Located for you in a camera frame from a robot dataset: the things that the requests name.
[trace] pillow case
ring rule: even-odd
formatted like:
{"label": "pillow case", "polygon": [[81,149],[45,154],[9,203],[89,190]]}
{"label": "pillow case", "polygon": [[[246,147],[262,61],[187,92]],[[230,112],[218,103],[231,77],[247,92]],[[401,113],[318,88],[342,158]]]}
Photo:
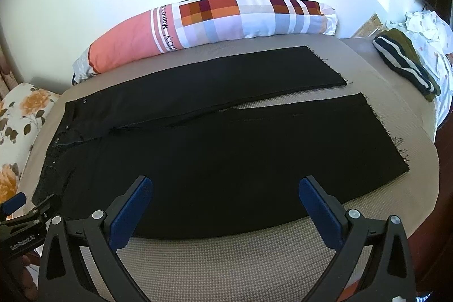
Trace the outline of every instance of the pillow case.
{"label": "pillow case", "polygon": [[73,85],[154,55],[277,34],[335,34],[337,14],[305,0],[187,0],[141,13],[94,41],[74,62]]}
{"label": "pillow case", "polygon": [[21,83],[0,102],[0,203],[15,195],[35,138],[58,98]]}

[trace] folded clothes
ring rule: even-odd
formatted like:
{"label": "folded clothes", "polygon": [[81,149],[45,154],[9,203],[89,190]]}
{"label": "folded clothes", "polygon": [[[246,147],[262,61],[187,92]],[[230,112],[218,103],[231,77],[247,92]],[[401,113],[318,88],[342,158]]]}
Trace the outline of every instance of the folded clothes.
{"label": "folded clothes", "polygon": [[384,31],[373,40],[383,61],[396,73],[408,79],[422,95],[432,101],[440,88],[431,74],[421,65],[410,39],[398,29]]}

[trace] blue gripper pad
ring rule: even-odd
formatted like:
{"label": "blue gripper pad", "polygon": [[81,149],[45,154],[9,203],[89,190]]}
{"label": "blue gripper pad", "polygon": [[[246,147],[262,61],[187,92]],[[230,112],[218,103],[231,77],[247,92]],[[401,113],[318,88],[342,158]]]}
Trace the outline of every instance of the blue gripper pad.
{"label": "blue gripper pad", "polygon": [[27,202],[27,198],[23,192],[16,193],[9,200],[1,204],[1,212],[5,215],[11,215],[16,210],[20,209]]}
{"label": "blue gripper pad", "polygon": [[326,247],[339,251],[344,240],[341,224],[308,179],[299,182],[299,198],[309,213]]}
{"label": "blue gripper pad", "polygon": [[115,252],[126,247],[135,227],[151,201],[153,182],[144,177],[110,225],[109,246]]}

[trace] body pillow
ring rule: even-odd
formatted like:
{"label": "body pillow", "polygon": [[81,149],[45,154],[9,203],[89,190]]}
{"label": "body pillow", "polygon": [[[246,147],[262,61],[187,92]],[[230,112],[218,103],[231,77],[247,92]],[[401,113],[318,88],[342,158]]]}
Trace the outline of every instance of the body pillow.
{"label": "body pillow", "polygon": [[277,34],[335,34],[337,14],[303,0],[187,0],[110,29],[74,62],[73,84],[138,59],[223,40]]}

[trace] bed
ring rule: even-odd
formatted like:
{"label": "bed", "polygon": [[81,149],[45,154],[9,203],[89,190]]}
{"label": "bed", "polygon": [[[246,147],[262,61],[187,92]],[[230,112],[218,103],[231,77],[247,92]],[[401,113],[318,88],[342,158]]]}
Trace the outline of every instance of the bed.
{"label": "bed", "polygon": [[[19,184],[28,212],[47,146],[63,116],[66,101],[166,68],[207,59],[307,45],[350,83],[345,87],[285,95],[244,108],[352,95],[361,91],[391,137],[401,140],[410,171],[352,200],[365,216],[402,218],[410,236],[428,217],[439,193],[439,161],[433,144],[435,107],[411,83],[391,71],[367,38],[339,40],[326,35],[279,35],[223,41],[142,59],[96,76],[67,90],[48,114]],[[365,249],[350,279],[360,277]],[[87,249],[84,258],[101,296],[111,299]],[[309,218],[228,237],[184,241],[132,238],[118,251],[122,262],[153,301],[295,301],[310,290],[333,256]]]}

